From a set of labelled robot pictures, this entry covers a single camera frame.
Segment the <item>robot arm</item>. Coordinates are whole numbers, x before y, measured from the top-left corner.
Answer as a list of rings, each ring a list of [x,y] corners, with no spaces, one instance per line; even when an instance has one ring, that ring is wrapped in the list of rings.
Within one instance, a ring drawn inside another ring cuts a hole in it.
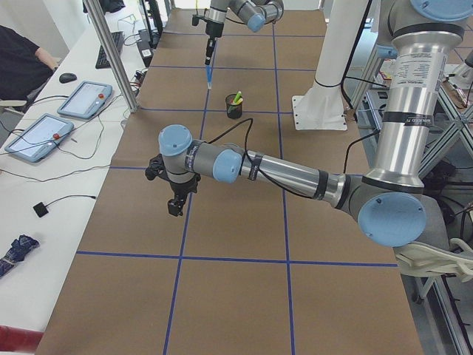
[[[364,15],[374,8],[380,10],[375,42],[397,55],[369,163],[361,144],[350,145],[358,127],[343,113],[341,80]],[[196,212],[199,229],[205,221],[221,226],[247,214],[243,199],[260,199],[251,182],[262,181],[284,190],[290,220],[301,229],[340,231],[348,217],[380,245],[418,242],[447,250],[443,215],[423,193],[420,168],[443,71],[463,40],[472,3],[336,1],[334,10],[312,82],[277,115],[275,152],[263,149],[261,118],[167,122],[147,177],[167,181],[169,212]]]
[[[249,30],[256,33],[264,25],[277,22],[284,13],[283,1],[214,0],[203,15],[208,41],[205,65],[209,66],[217,39],[222,36],[227,12],[235,14]]]

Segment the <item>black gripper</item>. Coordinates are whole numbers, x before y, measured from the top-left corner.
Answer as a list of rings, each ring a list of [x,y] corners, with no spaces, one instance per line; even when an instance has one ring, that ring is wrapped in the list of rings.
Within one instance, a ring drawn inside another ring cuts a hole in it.
[[[200,180],[201,175],[194,174],[193,177],[185,183],[170,182],[174,197],[167,203],[169,214],[173,216],[183,216],[183,209],[186,205],[188,195],[191,193],[197,193],[197,187]]]
[[[216,39],[222,36],[223,32],[223,23],[215,22],[215,21],[208,21],[206,23],[205,33],[210,37],[207,40],[206,48],[205,48],[205,65],[211,65],[211,59],[214,54]]]

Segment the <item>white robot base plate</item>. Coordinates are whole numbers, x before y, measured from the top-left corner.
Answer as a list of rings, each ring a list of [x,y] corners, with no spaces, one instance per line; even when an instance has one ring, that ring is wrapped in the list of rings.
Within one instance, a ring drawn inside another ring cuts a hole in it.
[[[343,43],[344,5],[334,1],[312,87],[293,97],[293,114],[298,130],[345,130],[341,80],[347,65],[348,46]]]

